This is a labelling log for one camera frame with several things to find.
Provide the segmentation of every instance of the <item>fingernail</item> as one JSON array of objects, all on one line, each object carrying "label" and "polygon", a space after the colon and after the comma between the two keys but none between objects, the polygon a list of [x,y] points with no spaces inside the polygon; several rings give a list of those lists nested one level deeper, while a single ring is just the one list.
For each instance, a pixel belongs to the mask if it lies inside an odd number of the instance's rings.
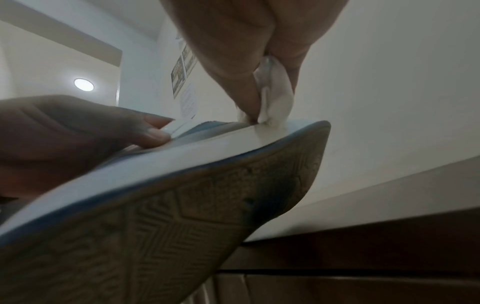
[{"label": "fingernail", "polygon": [[166,133],[160,129],[150,128],[148,133],[162,142],[168,142],[171,139],[169,133]]}]

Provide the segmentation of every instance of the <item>brown rubber sole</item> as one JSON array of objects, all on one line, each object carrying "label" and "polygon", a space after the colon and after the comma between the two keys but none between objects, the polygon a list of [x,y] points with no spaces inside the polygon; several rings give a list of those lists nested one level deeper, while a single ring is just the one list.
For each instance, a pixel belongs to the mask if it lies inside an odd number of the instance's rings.
[{"label": "brown rubber sole", "polygon": [[2,304],[177,304],[255,229],[290,210],[330,132],[133,186],[0,247]]}]

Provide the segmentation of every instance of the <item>sneaker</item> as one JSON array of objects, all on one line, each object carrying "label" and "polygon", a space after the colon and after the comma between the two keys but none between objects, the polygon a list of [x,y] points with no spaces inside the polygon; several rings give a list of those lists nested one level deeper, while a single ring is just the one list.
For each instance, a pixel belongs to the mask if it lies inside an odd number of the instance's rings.
[{"label": "sneaker", "polygon": [[328,122],[283,128],[174,121],[0,226],[4,303],[178,303],[320,167]]}]

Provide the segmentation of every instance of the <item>recessed light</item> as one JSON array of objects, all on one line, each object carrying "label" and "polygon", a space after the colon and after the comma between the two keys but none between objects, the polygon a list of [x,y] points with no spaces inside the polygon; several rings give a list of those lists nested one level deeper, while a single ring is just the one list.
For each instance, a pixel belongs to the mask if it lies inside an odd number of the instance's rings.
[{"label": "recessed light", "polygon": [[78,78],[73,82],[77,88],[85,92],[91,92],[94,90],[94,84],[87,79]]}]

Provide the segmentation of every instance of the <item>white cloth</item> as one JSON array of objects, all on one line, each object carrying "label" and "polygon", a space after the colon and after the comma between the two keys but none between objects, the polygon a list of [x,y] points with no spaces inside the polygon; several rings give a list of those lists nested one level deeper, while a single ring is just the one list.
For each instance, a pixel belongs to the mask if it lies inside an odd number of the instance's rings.
[{"label": "white cloth", "polygon": [[[258,123],[280,127],[294,106],[294,91],[285,67],[277,58],[265,56],[253,76],[261,99]],[[249,122],[248,116],[240,109],[237,116],[238,121]]]}]

